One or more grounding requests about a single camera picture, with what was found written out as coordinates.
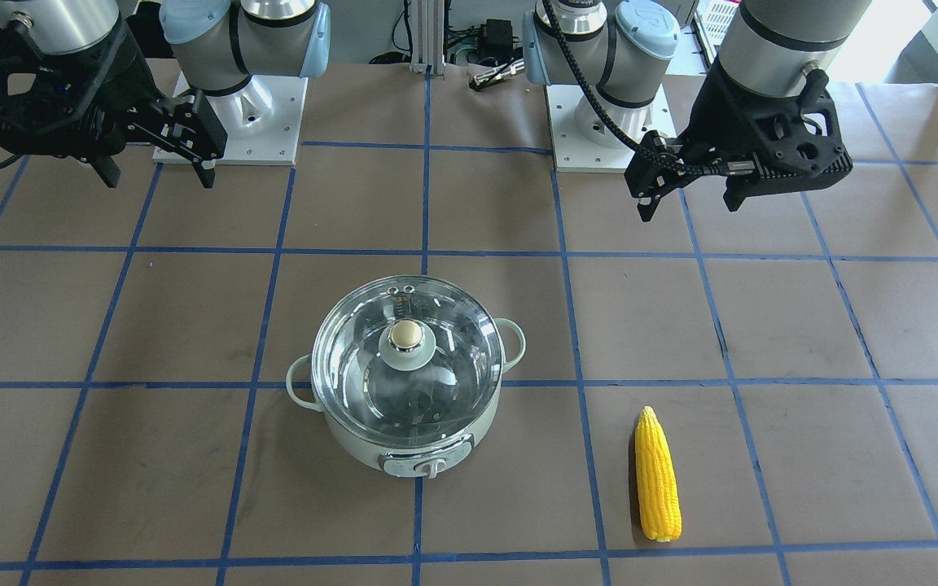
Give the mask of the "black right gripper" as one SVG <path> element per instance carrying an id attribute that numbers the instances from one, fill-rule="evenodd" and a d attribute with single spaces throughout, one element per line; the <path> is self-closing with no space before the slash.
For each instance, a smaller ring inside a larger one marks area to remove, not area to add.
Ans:
<path id="1" fill-rule="evenodd" d="M 115 189 L 114 160 L 127 145 L 149 143 L 190 162 L 204 189 L 227 131 L 202 90 L 175 98 L 157 89 L 124 21 L 70 55 L 45 55 L 33 27 L 11 21 L 0 48 L 0 147 L 15 155 L 73 157 Z"/>

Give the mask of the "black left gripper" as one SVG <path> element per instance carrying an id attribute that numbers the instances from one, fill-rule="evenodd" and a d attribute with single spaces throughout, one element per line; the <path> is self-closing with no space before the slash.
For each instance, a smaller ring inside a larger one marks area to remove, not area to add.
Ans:
<path id="1" fill-rule="evenodd" d="M 641 222 L 661 199 L 701 177 L 724 177 L 723 201 L 737 212 L 747 198 L 831 188 L 853 171 L 836 104 L 822 69 L 803 71 L 796 96 L 766 97 L 725 70 L 708 72 L 687 129 L 675 138 L 647 131 L 625 181 Z"/>

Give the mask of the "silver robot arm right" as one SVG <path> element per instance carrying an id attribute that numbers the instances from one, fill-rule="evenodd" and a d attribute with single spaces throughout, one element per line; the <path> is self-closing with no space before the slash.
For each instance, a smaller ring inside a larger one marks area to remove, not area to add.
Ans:
<path id="1" fill-rule="evenodd" d="M 0 1 L 0 147 L 71 157 L 108 188 L 114 156 L 157 148 L 211 188 L 219 164 L 296 162 L 309 78 L 327 70 L 331 13 L 320 1 L 161 1 L 178 60 L 157 88 L 114 1 Z"/>

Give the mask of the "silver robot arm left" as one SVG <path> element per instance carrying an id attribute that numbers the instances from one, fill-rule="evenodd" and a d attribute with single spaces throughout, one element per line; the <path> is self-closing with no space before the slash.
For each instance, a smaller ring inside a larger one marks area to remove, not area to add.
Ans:
<path id="1" fill-rule="evenodd" d="M 603 147 L 633 153 L 623 177 L 642 221 L 703 177 L 723 200 L 824 190 L 852 173 L 827 67 L 867 1 L 741 1 L 691 107 L 664 137 L 644 123 L 682 29 L 655 1 L 537 1 L 524 15 L 526 77 L 581 90 L 576 123 Z"/>

